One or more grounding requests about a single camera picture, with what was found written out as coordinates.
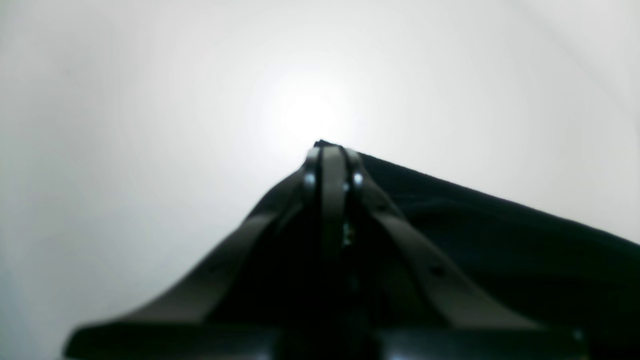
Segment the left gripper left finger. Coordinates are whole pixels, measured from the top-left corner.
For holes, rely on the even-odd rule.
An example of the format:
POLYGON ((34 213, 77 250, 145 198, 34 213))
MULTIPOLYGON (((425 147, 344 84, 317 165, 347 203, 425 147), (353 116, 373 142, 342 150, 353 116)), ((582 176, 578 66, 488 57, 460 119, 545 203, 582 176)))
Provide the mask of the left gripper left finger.
POLYGON ((274 360, 280 333, 256 325, 215 325, 208 315, 233 287, 251 251, 318 193, 321 150, 274 186, 250 215, 194 269, 155 300, 114 321, 87 325, 67 342, 67 360, 274 360))

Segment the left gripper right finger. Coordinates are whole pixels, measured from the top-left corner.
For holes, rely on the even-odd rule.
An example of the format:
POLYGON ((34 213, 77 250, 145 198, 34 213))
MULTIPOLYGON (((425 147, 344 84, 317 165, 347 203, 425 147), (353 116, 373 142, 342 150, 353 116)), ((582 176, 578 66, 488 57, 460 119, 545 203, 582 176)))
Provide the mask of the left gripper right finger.
POLYGON ((355 211, 370 218, 397 248, 416 291, 435 325, 377 330, 375 360, 586 360, 580 334, 557 330, 503 305, 481 289, 432 241, 409 224, 374 182, 354 150, 320 148, 323 244, 327 257, 337 253, 337 232, 355 211))

